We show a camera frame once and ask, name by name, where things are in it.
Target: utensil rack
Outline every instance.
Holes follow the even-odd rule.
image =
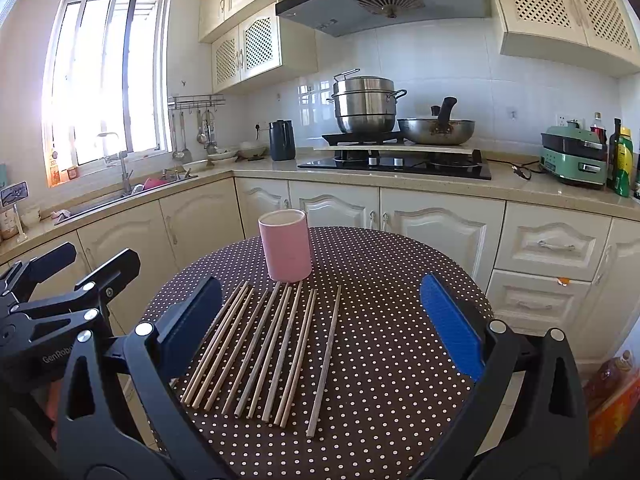
[[[220,94],[202,94],[169,97],[166,103],[169,110],[193,110],[212,107],[215,111],[218,105],[226,104],[226,101],[225,97]]]

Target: polka dot tablecloth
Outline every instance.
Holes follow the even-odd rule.
[[[471,300],[486,318],[492,316],[491,308],[456,263],[410,238],[342,227],[311,228],[310,238],[313,272],[303,282],[304,301],[301,299],[298,307],[271,412],[273,420],[291,367],[306,298],[312,288],[317,288],[312,328],[287,427],[283,430],[258,417],[262,416],[292,299],[254,418],[222,414],[226,398],[233,395],[239,399],[249,377],[251,366],[240,389],[230,391],[250,337],[210,411],[185,409],[204,438],[240,478],[405,478],[446,431],[473,388],[471,378],[453,365],[420,303],[422,278],[437,271],[454,296]],[[250,307],[226,351],[222,361],[225,364],[258,299],[267,288],[274,287],[259,237],[230,245],[187,267],[160,290],[143,319],[157,320],[168,306],[187,298],[198,281],[208,275],[220,280],[225,297],[245,280],[256,287]],[[315,437],[308,439],[305,431],[339,284],[342,301],[320,421]],[[271,309],[253,359],[262,346],[276,306],[277,303]],[[187,374],[174,384],[176,395],[182,396],[207,344],[208,341]],[[221,365],[209,385],[205,399],[222,368]]]

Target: power cord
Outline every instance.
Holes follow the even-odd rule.
[[[523,178],[524,180],[531,180],[533,173],[545,173],[544,171],[532,170],[531,168],[528,168],[528,166],[531,166],[532,164],[539,164],[539,160],[532,160],[531,162],[527,162],[526,164],[516,164],[515,162],[510,162],[508,160],[497,160],[496,158],[488,158],[487,161],[498,162],[499,164],[509,164],[513,168],[513,173],[515,173],[520,178]]]

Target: kitchen counter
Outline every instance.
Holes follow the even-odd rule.
[[[507,164],[490,163],[491,180],[421,175],[393,174],[371,171],[308,170],[297,164],[320,158],[319,152],[300,156],[297,160],[274,162],[269,158],[255,162],[237,162],[219,168],[198,172],[189,180],[175,182],[159,189],[133,195],[119,202],[88,212],[60,225],[54,225],[51,218],[27,230],[29,239],[17,244],[17,237],[3,240],[0,244],[0,265],[20,254],[33,249],[56,237],[75,231],[92,222],[136,207],[165,196],[194,187],[240,176],[249,178],[275,178],[325,182],[329,184],[350,184],[352,186],[379,186],[396,189],[430,191],[484,198],[495,198],[534,205],[573,209],[587,213],[613,216],[640,221],[640,204],[631,198],[622,198],[610,190],[583,189],[561,184],[547,174],[534,174],[527,181],[513,173]]]

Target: gas stove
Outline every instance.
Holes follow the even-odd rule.
[[[334,147],[334,157],[299,164],[299,168],[386,171],[491,180],[489,165],[480,150],[466,146],[414,144],[406,142],[400,132],[379,134],[375,139],[370,136],[367,136],[367,140],[358,138],[358,142],[353,144],[342,144],[353,140],[350,134],[323,137]]]

